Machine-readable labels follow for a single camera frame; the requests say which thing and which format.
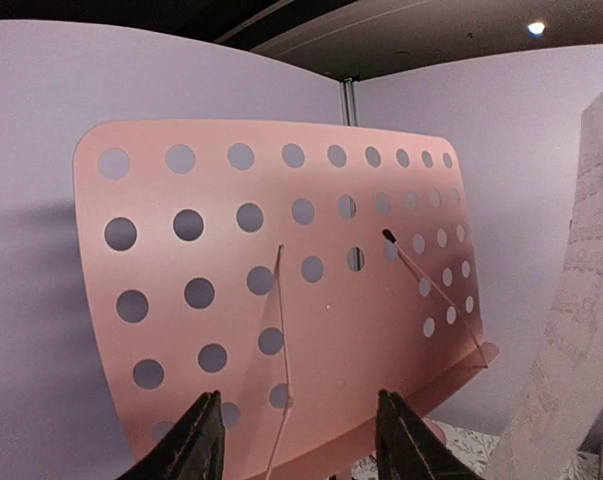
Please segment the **pink music stand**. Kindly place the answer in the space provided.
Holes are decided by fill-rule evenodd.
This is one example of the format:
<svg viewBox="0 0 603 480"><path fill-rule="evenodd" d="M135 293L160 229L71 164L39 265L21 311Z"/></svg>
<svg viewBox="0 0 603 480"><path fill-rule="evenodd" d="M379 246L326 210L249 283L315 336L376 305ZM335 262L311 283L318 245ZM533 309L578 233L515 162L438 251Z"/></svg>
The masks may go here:
<svg viewBox="0 0 603 480"><path fill-rule="evenodd" d="M228 479L370 453L380 390L426 415L498 354L443 138L254 120L108 122L79 141L85 289L132 455L203 393Z"/></svg>

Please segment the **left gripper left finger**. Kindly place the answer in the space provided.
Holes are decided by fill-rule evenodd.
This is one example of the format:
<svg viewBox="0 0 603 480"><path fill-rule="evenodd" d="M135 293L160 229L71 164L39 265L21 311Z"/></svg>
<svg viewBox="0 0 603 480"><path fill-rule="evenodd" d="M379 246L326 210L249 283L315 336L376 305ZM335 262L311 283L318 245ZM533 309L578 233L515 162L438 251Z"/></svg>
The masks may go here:
<svg viewBox="0 0 603 480"><path fill-rule="evenodd" d="M219 391L201 394L159 443L119 480L221 480L225 428Z"/></svg>

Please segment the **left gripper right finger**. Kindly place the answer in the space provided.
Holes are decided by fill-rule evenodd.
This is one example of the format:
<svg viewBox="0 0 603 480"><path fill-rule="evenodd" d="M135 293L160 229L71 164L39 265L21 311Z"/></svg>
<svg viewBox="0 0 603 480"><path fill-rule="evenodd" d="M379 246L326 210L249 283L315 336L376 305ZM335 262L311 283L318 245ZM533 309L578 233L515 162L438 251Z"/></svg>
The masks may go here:
<svg viewBox="0 0 603 480"><path fill-rule="evenodd" d="M481 480L398 393L379 392L375 424L380 480Z"/></svg>

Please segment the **sheet music paper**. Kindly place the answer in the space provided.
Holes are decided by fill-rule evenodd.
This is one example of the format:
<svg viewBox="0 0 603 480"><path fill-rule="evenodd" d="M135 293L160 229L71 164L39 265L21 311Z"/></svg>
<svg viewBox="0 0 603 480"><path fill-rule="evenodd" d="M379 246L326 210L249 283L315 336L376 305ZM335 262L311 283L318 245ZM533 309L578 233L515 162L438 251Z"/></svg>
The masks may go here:
<svg viewBox="0 0 603 480"><path fill-rule="evenodd" d="M603 92L581 116L566 255L530 375L483 472L555 479L603 409Z"/></svg>

